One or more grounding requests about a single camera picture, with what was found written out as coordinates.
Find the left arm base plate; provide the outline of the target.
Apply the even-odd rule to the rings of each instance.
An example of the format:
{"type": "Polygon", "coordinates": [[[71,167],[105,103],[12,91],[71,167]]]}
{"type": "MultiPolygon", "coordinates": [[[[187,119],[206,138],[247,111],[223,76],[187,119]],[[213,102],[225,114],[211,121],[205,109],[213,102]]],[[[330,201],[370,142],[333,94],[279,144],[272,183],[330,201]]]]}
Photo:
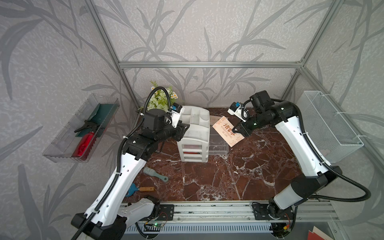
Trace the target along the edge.
{"type": "Polygon", "coordinates": [[[172,221],[175,213],[175,205],[159,204],[155,205],[151,215],[144,217],[142,221],[172,221]]]}

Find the beige postcard red characters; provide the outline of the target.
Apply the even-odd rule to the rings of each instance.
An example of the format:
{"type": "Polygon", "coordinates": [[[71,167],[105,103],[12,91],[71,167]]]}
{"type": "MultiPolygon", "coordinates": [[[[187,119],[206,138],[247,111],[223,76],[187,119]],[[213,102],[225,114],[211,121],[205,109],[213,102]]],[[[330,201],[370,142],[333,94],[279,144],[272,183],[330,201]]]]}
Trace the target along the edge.
{"type": "Polygon", "coordinates": [[[210,116],[210,125],[213,126],[221,118],[222,118],[222,116],[210,116]]]}

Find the white plastic drawer organizer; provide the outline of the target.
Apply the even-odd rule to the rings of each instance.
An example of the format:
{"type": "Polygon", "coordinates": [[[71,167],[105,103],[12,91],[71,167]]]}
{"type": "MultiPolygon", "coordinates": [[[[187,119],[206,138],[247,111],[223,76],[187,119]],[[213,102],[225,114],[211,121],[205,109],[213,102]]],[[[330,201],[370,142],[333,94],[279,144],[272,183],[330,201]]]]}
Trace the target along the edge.
{"type": "Polygon", "coordinates": [[[195,106],[184,106],[181,115],[183,124],[189,124],[180,142],[177,142],[179,154],[183,162],[206,163],[209,159],[210,141],[210,112],[206,109],[195,106]],[[202,154],[184,154],[183,145],[201,145],[202,154]]]}

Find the beige postcard everything ok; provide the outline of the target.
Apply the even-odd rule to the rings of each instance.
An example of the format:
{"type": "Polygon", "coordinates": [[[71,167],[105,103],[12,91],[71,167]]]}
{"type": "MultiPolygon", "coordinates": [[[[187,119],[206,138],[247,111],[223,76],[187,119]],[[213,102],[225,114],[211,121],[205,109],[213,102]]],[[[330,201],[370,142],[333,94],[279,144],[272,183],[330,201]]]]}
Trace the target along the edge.
{"type": "Polygon", "coordinates": [[[231,148],[245,138],[242,134],[233,132],[234,126],[226,117],[221,117],[213,124],[213,128],[231,148]]]}

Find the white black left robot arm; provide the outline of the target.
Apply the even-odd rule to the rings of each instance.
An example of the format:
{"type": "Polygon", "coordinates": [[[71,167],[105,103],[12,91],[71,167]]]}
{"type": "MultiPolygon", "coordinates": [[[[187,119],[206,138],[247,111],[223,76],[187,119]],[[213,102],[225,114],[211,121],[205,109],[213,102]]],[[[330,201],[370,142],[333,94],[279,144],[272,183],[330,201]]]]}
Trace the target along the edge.
{"type": "Polygon", "coordinates": [[[77,228],[74,240],[81,234],[94,240],[120,240],[128,227],[152,214],[156,203],[148,198],[122,211],[120,206],[137,175],[158,150],[159,143],[169,138],[179,142],[184,137],[190,127],[181,120],[184,110],[178,104],[172,105],[168,112],[151,109],[144,113],[140,131],[123,137],[117,167],[105,187],[86,212],[76,214],[71,221],[77,228]]]}

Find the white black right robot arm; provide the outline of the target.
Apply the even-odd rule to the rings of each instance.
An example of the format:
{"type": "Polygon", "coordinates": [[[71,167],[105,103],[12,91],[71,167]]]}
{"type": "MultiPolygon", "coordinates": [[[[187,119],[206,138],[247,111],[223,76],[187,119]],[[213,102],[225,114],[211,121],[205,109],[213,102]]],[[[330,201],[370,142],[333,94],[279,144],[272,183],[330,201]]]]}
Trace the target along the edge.
{"type": "Polygon", "coordinates": [[[300,109],[294,103],[272,99],[266,91],[261,91],[244,103],[233,102],[228,112],[240,119],[232,132],[243,137],[249,137],[254,130],[264,126],[274,126],[289,144],[298,161],[302,174],[270,201],[275,212],[312,199],[317,191],[342,173],[339,167],[332,167],[321,156],[304,130],[300,109]]]}

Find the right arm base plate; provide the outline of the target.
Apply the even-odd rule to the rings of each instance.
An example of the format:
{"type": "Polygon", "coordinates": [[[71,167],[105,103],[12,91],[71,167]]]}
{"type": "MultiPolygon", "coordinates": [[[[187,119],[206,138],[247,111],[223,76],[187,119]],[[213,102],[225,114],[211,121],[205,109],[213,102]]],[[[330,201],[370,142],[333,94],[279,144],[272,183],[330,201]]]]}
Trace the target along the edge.
{"type": "Polygon", "coordinates": [[[294,210],[292,207],[289,207],[285,210],[281,210],[276,207],[274,204],[262,204],[258,202],[253,202],[251,204],[253,209],[255,220],[293,220],[294,210]]]}

